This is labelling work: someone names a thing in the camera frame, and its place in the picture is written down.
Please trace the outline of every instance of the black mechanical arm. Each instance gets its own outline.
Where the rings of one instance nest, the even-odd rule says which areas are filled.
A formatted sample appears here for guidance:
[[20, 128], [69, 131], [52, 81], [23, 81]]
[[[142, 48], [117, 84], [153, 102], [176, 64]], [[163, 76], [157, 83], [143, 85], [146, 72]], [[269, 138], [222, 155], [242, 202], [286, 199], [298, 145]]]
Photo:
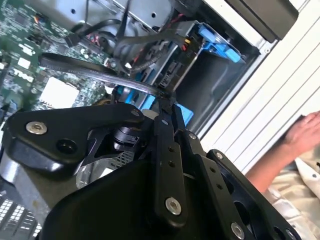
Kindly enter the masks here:
[[[0, 175], [42, 225], [39, 240], [300, 240], [220, 151], [205, 153], [181, 109], [130, 104], [18, 112], [5, 126]], [[81, 166], [134, 159], [78, 189]]]

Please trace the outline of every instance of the blue plastic latch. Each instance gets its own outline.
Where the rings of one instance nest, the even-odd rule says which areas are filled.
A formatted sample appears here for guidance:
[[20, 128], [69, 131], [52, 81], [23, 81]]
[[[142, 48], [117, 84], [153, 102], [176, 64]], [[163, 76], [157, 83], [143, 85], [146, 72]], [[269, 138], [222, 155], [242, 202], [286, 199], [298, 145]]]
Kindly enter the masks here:
[[216, 41], [216, 36], [203, 25], [200, 27], [198, 33], [210, 43], [214, 43]]
[[[154, 96], [149, 95], [146, 98], [146, 100], [144, 101], [140, 110], [150, 109], [152, 106], [152, 103], [154, 102], [155, 99], [156, 98]], [[177, 106], [181, 108], [184, 124], [187, 125], [190, 122], [190, 120], [192, 119], [192, 117], [194, 116], [194, 112], [189, 110], [188, 108], [182, 106], [181, 104], [177, 104]]]
[[235, 50], [232, 48], [229, 48], [227, 51], [225, 51], [225, 55], [234, 63], [237, 63], [241, 60], [241, 56], [239, 56], [238, 53], [236, 53]]

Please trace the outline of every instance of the bolt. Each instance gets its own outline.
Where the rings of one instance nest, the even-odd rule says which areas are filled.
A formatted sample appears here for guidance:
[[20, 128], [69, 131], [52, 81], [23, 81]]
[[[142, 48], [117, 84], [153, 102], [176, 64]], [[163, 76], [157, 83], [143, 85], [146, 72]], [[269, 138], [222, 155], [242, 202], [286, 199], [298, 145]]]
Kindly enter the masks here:
[[224, 156], [220, 152], [216, 152], [215, 155], [218, 157], [218, 159], [222, 160], [224, 159]]
[[39, 121], [29, 122], [25, 126], [25, 129], [29, 133], [36, 134], [36, 135], [42, 135], [48, 131], [47, 126], [43, 122], [39, 122]]
[[289, 229], [286, 229], [285, 231], [286, 231], [286, 233], [289, 235], [289, 237], [290, 237], [292, 240], [297, 240], [297, 238], [295, 237], [295, 235], [294, 235]]
[[112, 61], [110, 62], [110, 66], [114, 69], [117, 66], [117, 64], [115, 61]]
[[193, 133], [190, 133], [190, 134], [189, 134], [189, 137], [192, 138], [193, 140], [196, 140], [196, 139], [197, 139], [197, 136], [194, 135]]
[[173, 197], [169, 197], [165, 200], [165, 207], [166, 209], [172, 213], [173, 215], [180, 215], [181, 214], [181, 205], [180, 203]]
[[245, 239], [245, 232], [242, 230], [242, 228], [239, 226], [238, 223], [236, 222], [231, 223], [231, 230], [238, 239], [240, 240]]
[[161, 122], [163, 122], [165, 125], [169, 125], [169, 123], [164, 119]]
[[139, 113], [138, 113], [136, 110], [132, 110], [131, 113], [132, 113], [133, 115], [135, 115], [136, 117], [139, 117], [139, 116], [140, 116]]

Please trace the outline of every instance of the motherboard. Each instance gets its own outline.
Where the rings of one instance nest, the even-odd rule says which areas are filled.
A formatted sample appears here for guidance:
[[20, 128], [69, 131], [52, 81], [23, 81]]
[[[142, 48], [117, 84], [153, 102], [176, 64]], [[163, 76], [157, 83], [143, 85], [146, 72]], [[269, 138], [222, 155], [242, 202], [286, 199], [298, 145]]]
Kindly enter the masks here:
[[68, 30], [23, 0], [0, 0], [0, 108], [6, 119], [19, 110], [89, 106], [105, 95], [102, 82], [38, 66], [42, 52], [103, 64], [108, 56], [83, 45], [60, 43]]

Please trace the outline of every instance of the black metal bracket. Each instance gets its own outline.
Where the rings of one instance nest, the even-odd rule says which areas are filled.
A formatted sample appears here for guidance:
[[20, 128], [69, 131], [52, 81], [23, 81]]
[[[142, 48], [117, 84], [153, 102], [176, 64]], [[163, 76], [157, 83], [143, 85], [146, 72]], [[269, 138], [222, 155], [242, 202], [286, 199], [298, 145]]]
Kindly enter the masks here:
[[[35, 171], [59, 178], [73, 176], [87, 153], [88, 134], [93, 129], [137, 126], [144, 115], [133, 105], [101, 105], [19, 112], [5, 126], [2, 144], [14, 161]], [[44, 133], [31, 133], [27, 124]]]

